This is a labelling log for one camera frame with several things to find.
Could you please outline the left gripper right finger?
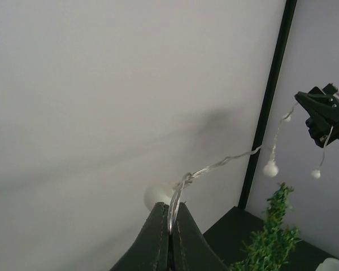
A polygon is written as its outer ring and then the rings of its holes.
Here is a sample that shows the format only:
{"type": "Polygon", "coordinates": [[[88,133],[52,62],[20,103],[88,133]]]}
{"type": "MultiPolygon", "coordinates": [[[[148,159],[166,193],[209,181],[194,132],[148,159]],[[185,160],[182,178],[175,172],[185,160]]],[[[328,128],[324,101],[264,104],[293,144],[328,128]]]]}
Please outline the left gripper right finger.
{"type": "Polygon", "coordinates": [[[227,269],[204,239],[187,206],[180,203],[171,234],[171,270],[227,269]]]}

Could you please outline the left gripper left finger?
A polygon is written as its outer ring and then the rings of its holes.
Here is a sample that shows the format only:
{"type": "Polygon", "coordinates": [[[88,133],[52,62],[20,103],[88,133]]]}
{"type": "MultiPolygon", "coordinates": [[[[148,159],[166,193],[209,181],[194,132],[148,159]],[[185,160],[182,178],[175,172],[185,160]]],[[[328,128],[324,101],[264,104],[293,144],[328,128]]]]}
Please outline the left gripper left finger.
{"type": "Polygon", "coordinates": [[[111,268],[112,271],[167,270],[169,206],[156,203],[128,251],[111,268]]]}

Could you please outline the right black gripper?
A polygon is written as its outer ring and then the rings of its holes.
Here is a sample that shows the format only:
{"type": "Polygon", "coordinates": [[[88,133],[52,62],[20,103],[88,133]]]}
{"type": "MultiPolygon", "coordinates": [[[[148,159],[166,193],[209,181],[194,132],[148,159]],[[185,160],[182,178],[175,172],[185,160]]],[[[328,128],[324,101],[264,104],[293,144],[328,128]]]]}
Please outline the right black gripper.
{"type": "Polygon", "coordinates": [[[314,87],[308,93],[299,91],[296,101],[306,110],[306,126],[310,137],[322,149],[339,140],[339,99],[326,95],[323,88],[314,87]]]}

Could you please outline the white ball string lights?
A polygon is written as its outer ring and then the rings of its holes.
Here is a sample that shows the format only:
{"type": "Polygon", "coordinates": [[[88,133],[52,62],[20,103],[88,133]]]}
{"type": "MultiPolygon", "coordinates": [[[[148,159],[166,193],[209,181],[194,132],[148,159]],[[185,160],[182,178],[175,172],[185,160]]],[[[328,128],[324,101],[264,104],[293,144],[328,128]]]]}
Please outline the white ball string lights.
{"type": "MultiPolygon", "coordinates": [[[[273,138],[271,147],[268,147],[266,144],[265,145],[260,144],[262,143],[263,135],[260,136],[261,138],[259,139],[259,142],[256,143],[255,142],[257,140],[256,138],[257,136],[259,136],[259,135],[256,135],[254,137],[254,142],[253,142],[253,146],[251,150],[247,152],[244,152],[239,155],[226,156],[225,158],[221,159],[220,161],[216,162],[213,165],[208,165],[193,173],[185,174],[182,181],[171,182],[171,183],[159,183],[158,182],[158,183],[153,183],[150,186],[148,186],[146,190],[144,191],[144,197],[143,197],[143,204],[144,204],[143,206],[147,209],[147,212],[148,213],[151,212],[156,203],[164,203],[165,206],[167,207],[169,206],[170,210],[172,209],[172,211],[169,211],[169,224],[170,225],[168,227],[173,228],[176,217],[177,217],[177,213],[178,213],[181,193],[186,187],[190,186],[195,179],[200,178],[204,174],[208,174],[209,172],[215,169],[224,167],[225,165],[227,165],[233,160],[241,159],[242,157],[245,157],[245,156],[251,156],[251,158],[255,158],[254,156],[258,155],[260,150],[262,149],[269,150],[270,152],[268,162],[263,168],[263,174],[268,177],[274,178],[279,172],[279,168],[276,164],[276,153],[275,153],[279,132],[280,132],[282,124],[287,123],[291,120],[291,115],[293,114],[293,111],[298,106],[298,104],[299,103],[296,102],[292,106],[291,110],[287,112],[283,117],[280,118],[280,121],[277,125],[277,132],[275,133],[275,137],[273,138]]],[[[263,127],[264,130],[266,130],[267,117],[262,116],[262,113],[263,113],[263,110],[267,110],[267,109],[271,110],[271,103],[269,106],[264,106],[264,105],[261,106],[259,110],[258,127],[257,127],[256,133],[260,131],[259,128],[261,127],[263,127]]],[[[228,112],[227,111],[224,111],[224,112],[214,111],[212,113],[213,113],[212,115],[208,114],[207,116],[208,117],[207,126],[210,126],[210,120],[212,121],[212,124],[215,122],[219,122],[222,116],[227,116],[225,113],[228,113],[228,112]]],[[[335,135],[335,128],[330,128],[330,132],[325,132],[324,136],[323,135],[320,136],[320,147],[322,148],[323,154],[322,154],[322,159],[321,159],[319,166],[317,166],[317,168],[311,172],[311,175],[313,178],[320,178],[321,176],[321,169],[323,167],[324,160],[325,160],[326,148],[332,141],[330,140],[330,138],[333,135],[335,135]]]]}

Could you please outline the small green christmas tree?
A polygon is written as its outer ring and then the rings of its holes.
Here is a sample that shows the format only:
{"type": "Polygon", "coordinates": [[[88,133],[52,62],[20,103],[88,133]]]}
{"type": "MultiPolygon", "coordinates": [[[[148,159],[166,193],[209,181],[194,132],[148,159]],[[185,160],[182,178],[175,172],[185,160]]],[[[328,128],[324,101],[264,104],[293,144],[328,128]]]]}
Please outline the small green christmas tree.
{"type": "Polygon", "coordinates": [[[293,191],[286,183],[279,184],[279,189],[267,199],[263,227],[251,232],[250,242],[243,242],[245,259],[231,264],[229,270],[280,270],[288,263],[289,254],[299,242],[298,227],[282,229],[293,191]]]}

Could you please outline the white perforated plastic basket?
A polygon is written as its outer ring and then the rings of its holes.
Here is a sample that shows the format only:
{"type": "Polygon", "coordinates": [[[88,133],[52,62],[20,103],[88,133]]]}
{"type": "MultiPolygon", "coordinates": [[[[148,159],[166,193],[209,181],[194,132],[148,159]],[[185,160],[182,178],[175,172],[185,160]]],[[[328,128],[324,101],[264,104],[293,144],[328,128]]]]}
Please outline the white perforated plastic basket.
{"type": "Polygon", "coordinates": [[[325,259],[315,271],[339,271],[339,260],[335,258],[325,259]]]}

